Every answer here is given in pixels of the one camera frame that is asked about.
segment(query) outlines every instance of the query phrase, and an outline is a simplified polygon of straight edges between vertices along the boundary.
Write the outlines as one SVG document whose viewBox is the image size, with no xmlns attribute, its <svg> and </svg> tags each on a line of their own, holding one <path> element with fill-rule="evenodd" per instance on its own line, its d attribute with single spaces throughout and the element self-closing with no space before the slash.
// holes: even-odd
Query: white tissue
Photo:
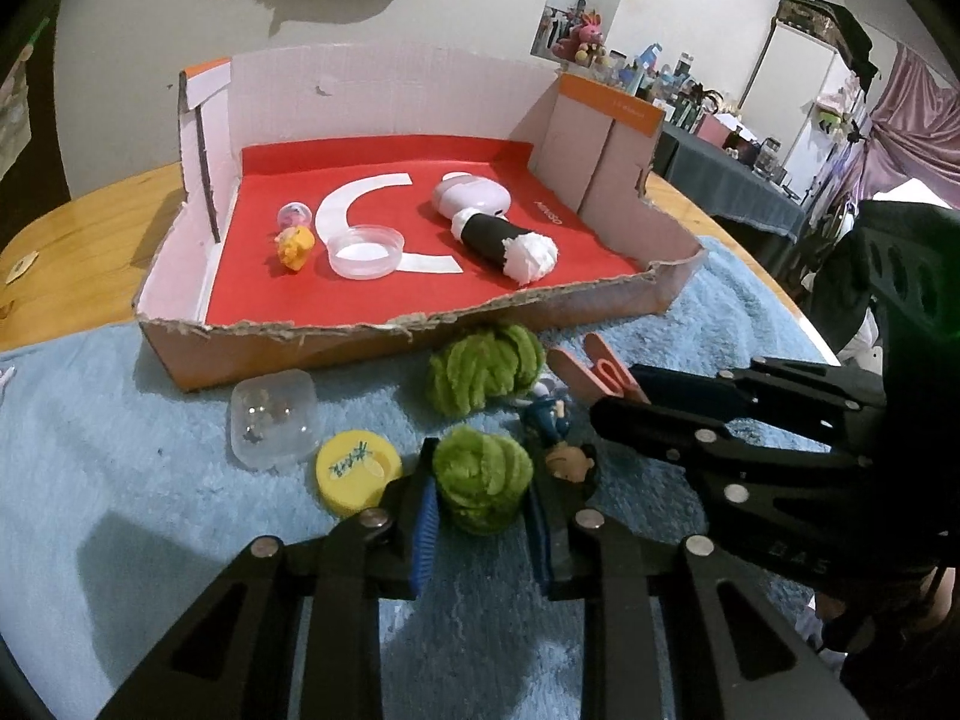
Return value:
<svg viewBox="0 0 960 720">
<path fill-rule="evenodd" d="M 544 278 L 557 266 L 557 245 L 552 238 L 539 233 L 526 233 L 504 241 L 507 261 L 503 274 L 525 287 Z"/>
<path fill-rule="evenodd" d="M 464 208 L 462 211 L 457 211 L 453 215 L 453 219 L 450 220 L 450 232 L 453 233 L 458 241 L 462 240 L 461 236 L 464 234 L 464 227 L 467 226 L 467 222 L 474 215 L 482 213 L 478 208 Z"/>
</svg>

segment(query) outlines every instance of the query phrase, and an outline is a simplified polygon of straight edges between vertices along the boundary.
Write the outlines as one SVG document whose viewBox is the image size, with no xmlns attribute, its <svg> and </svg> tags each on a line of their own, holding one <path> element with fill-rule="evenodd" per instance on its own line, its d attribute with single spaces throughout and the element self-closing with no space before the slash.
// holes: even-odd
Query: pink curtain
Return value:
<svg viewBox="0 0 960 720">
<path fill-rule="evenodd" d="M 960 208 L 960 94 L 941 89 L 925 62 L 896 49 L 890 82 L 870 114 L 872 129 L 838 194 L 868 199 L 918 178 Z"/>
</svg>

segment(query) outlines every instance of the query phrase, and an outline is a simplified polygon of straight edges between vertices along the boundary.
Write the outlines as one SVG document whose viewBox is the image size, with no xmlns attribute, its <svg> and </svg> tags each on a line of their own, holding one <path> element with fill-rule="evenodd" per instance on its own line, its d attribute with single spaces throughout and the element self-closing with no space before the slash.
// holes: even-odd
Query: wooden table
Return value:
<svg viewBox="0 0 960 720">
<path fill-rule="evenodd" d="M 800 309 L 720 225 L 659 176 L 650 175 L 647 191 L 692 233 L 729 247 L 823 344 Z M 0 276 L 31 251 L 40 256 L 27 274 L 0 286 L 0 351 L 132 319 L 133 297 L 182 201 L 179 164 L 167 165 L 92 191 L 24 228 L 0 253 Z"/>
</svg>

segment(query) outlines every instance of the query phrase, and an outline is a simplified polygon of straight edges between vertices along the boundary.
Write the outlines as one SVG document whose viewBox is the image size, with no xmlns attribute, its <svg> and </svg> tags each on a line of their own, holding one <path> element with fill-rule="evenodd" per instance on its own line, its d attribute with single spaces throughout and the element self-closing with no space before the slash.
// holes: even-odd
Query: white door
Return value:
<svg viewBox="0 0 960 720">
<path fill-rule="evenodd" d="M 743 124 L 763 141 L 776 138 L 790 153 L 827 79 L 836 50 L 779 23 L 740 109 Z"/>
</svg>

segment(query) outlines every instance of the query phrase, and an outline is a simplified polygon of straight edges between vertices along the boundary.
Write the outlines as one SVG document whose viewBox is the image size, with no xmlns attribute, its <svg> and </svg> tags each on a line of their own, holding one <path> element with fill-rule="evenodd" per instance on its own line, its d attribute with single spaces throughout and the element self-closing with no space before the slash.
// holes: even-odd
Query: cardboard box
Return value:
<svg viewBox="0 0 960 720">
<path fill-rule="evenodd" d="M 680 223 L 642 199 L 661 124 L 658 109 L 591 80 L 459 50 L 290 47 L 190 68 L 181 75 L 179 96 L 186 201 L 138 293 L 137 318 L 176 384 L 189 391 L 290 367 L 438 346 L 491 320 L 544 330 L 665 311 L 706 252 Z M 544 219 L 563 223 L 560 215 L 578 215 L 604 247 L 637 266 L 630 274 L 535 284 L 479 305 L 382 322 L 206 321 L 242 194 L 242 165 L 273 143 L 323 153 L 323 143 L 311 142 L 339 139 L 328 143 L 342 146 L 344 138 L 397 135 L 493 139 L 507 150 L 529 143 L 525 170 L 565 206 L 552 196 L 538 202 Z M 429 197 L 433 187 L 421 189 Z M 325 257 L 321 244 L 317 251 Z"/>
</svg>

